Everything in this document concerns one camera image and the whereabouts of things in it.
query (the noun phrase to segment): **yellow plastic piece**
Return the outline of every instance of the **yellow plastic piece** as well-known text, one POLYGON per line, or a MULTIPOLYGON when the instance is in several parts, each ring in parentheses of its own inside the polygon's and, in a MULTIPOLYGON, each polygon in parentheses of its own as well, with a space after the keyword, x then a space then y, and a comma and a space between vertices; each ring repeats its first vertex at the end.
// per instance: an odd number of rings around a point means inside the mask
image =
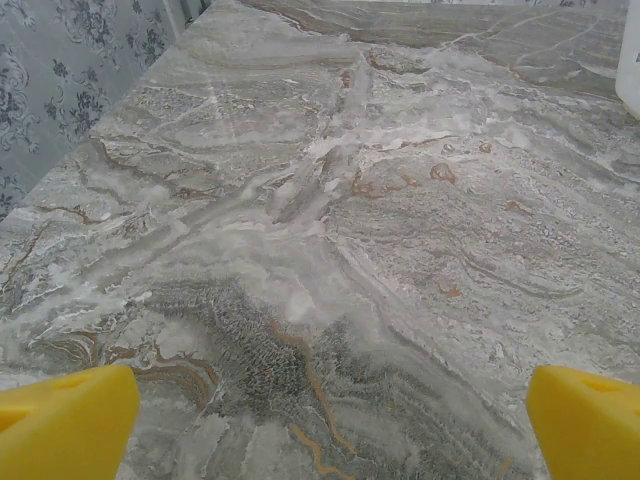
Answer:
POLYGON ((126 366, 0 392, 0 478, 113 480, 138 405, 126 366))
POLYGON ((640 478, 640 386, 538 367, 527 410, 553 480, 640 478))

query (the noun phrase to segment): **marble veining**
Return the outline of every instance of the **marble veining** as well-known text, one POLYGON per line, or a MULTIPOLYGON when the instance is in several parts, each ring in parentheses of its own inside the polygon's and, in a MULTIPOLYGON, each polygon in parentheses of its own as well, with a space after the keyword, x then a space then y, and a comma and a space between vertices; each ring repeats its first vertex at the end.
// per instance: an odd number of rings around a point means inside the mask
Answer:
POLYGON ((623 11, 221 0, 0 224, 0 385, 113 363, 120 479, 546 478, 640 381, 623 11))

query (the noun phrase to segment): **floral wallpaper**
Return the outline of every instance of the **floral wallpaper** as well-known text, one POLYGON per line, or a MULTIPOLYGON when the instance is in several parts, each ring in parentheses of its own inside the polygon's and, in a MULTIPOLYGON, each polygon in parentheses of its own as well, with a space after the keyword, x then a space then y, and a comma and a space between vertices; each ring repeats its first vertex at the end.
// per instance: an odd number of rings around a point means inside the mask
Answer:
POLYGON ((0 0, 0 220, 175 40, 163 0, 0 0))

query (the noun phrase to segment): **gray marble surface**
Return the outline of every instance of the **gray marble surface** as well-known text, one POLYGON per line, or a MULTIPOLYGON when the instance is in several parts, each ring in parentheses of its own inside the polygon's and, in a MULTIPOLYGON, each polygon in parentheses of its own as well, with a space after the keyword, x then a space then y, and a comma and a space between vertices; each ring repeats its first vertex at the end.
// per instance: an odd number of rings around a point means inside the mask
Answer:
POLYGON ((624 12, 216 3, 0 224, 0 385, 125 363, 122 479, 545 478, 640 381, 624 12))

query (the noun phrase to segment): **wall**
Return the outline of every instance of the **wall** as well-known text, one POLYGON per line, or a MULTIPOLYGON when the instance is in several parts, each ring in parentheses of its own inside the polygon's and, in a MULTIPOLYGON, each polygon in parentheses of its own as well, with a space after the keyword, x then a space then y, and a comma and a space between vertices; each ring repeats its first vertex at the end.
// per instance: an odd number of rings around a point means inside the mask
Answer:
POLYGON ((172 1, 0 0, 0 220, 184 29, 172 1))

